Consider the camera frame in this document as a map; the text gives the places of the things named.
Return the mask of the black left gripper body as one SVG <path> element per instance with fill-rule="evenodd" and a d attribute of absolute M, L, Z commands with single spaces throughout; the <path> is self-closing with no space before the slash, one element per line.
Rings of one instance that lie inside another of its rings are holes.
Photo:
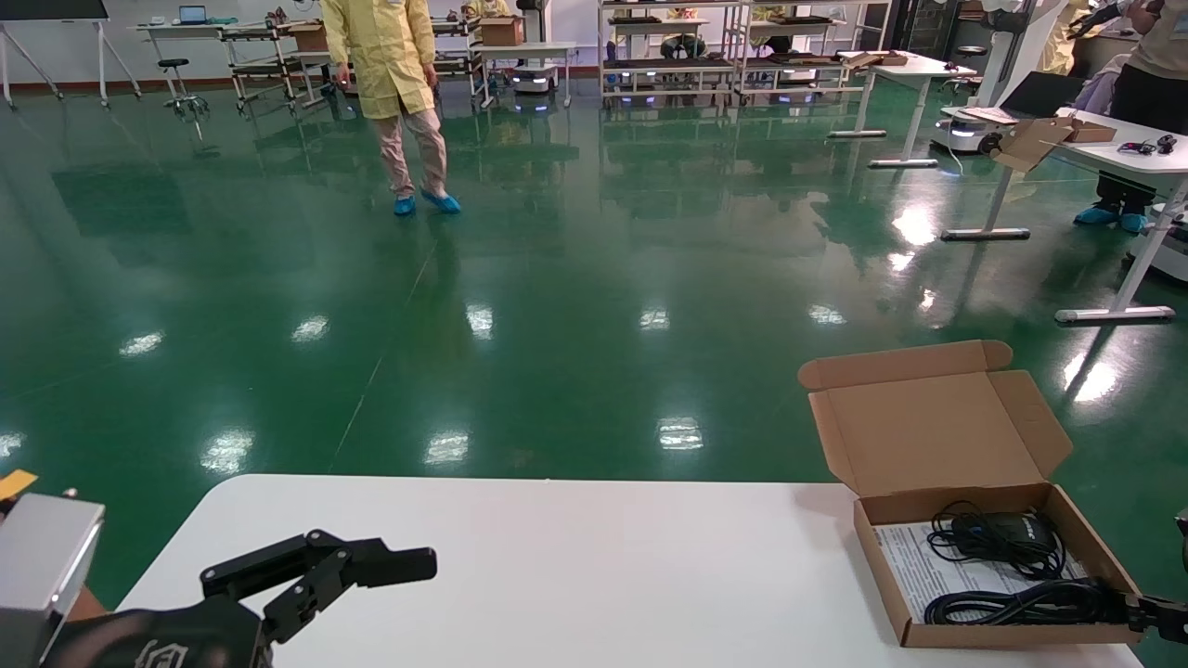
<path fill-rule="evenodd" d="M 229 597 L 67 622 L 43 667 L 271 667 L 263 617 Z"/>

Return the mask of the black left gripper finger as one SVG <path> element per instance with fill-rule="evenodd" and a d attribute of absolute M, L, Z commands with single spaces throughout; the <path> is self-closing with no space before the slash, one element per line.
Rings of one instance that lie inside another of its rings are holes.
<path fill-rule="evenodd" d="M 381 538 L 347 541 L 310 530 L 213 565 L 200 582 L 203 595 L 234 601 L 285 586 L 263 613 L 264 638 L 283 644 L 352 587 L 429 581 L 437 568 L 436 552 L 428 546 L 391 550 Z"/>

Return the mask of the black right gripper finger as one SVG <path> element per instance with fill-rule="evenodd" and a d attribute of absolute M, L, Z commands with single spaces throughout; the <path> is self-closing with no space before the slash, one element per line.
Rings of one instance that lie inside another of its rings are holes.
<path fill-rule="evenodd" d="M 1184 603 L 1163 597 L 1126 595 L 1126 620 L 1133 634 L 1155 629 L 1163 641 L 1188 644 L 1188 610 Z"/>

